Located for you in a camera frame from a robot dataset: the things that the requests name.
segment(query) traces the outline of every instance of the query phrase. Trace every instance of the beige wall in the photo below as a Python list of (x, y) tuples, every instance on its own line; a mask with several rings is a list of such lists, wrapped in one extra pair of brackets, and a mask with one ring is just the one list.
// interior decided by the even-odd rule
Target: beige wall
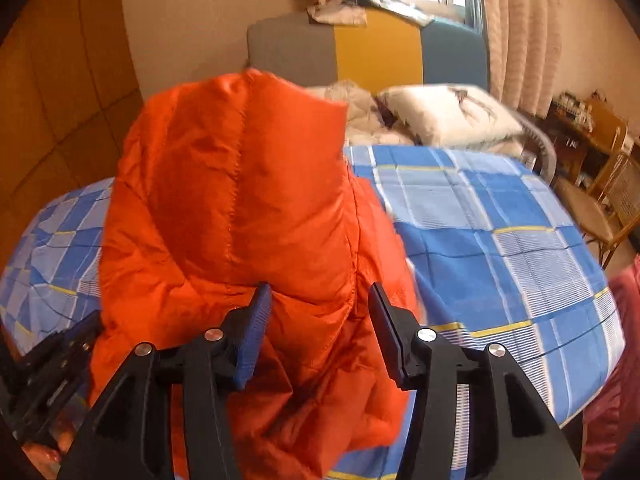
[(640, 40), (614, 0), (563, 0), (562, 57), (554, 93), (601, 89), (640, 132)]
[(313, 0), (122, 0), (143, 97), (245, 66), (246, 29)]

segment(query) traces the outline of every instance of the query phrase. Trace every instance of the screw head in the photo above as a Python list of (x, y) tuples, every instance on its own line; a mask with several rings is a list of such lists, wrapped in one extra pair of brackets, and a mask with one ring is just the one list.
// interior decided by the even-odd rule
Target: screw head
[(418, 330), (418, 339), (426, 341), (427, 343), (435, 341), (437, 336), (438, 334), (436, 333), (436, 331), (432, 330), (431, 328), (421, 328), (420, 330)]
[(134, 352), (137, 356), (143, 357), (145, 355), (151, 354), (152, 349), (153, 348), (149, 343), (140, 343), (138, 346), (136, 346)]
[(489, 353), (491, 355), (495, 355), (496, 357), (504, 357), (504, 355), (507, 353), (507, 349), (500, 343), (491, 343), (489, 345)]
[(224, 336), (225, 333), (219, 328), (209, 328), (209, 330), (204, 333), (204, 339), (207, 341), (220, 341)]

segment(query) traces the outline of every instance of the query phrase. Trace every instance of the wooden wall panel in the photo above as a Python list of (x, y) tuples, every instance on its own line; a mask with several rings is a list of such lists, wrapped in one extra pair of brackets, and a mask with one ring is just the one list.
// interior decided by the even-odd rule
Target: wooden wall panel
[(47, 202), (115, 176), (141, 106), (120, 0), (27, 3), (0, 45), (0, 271)]
[(31, 58), (58, 140), (100, 111), (80, 27), (79, 0), (30, 0), (25, 21)]
[(108, 110), (105, 110), (109, 128), (111, 129), (120, 153), (122, 153), (122, 146), (125, 137), (127, 137), (129, 133), (129, 128), (140, 113), (142, 105), (142, 95), (140, 95), (140, 90), (136, 89), (124, 99), (111, 105)]
[(80, 186), (115, 175), (120, 158), (103, 114), (66, 136), (60, 143), (60, 152)]
[(80, 0), (84, 44), (102, 108), (138, 88), (121, 0)]
[(55, 144), (18, 23), (0, 48), (0, 207)]

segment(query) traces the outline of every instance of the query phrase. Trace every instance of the red cloth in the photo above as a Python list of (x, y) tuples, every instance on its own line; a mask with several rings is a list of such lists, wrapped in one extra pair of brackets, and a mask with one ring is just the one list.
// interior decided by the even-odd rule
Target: red cloth
[[(342, 156), (346, 105), (249, 70), (149, 100), (104, 227), (92, 400), (141, 341), (183, 344), (273, 288), (254, 378), (228, 402), (244, 477), (317, 479), (391, 444), (406, 395), (367, 309), (373, 281), (417, 315), (402, 241)], [(174, 463), (185, 475), (180, 412)]]
[(595, 480), (640, 423), (640, 256), (610, 280), (626, 346), (620, 361), (595, 400), (584, 409), (582, 446), (585, 480)]

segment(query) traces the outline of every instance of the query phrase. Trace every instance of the blue gripper pad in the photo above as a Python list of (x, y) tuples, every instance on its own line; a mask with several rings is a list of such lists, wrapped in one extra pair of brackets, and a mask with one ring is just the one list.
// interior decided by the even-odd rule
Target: blue gripper pad
[(255, 364), (258, 361), (260, 346), (267, 329), (271, 314), (271, 287), (267, 283), (261, 283), (255, 289), (248, 308), (251, 315), (244, 330), (242, 343), (238, 347), (236, 373), (234, 374), (234, 383), (238, 390), (244, 389), (246, 382), (254, 376)]

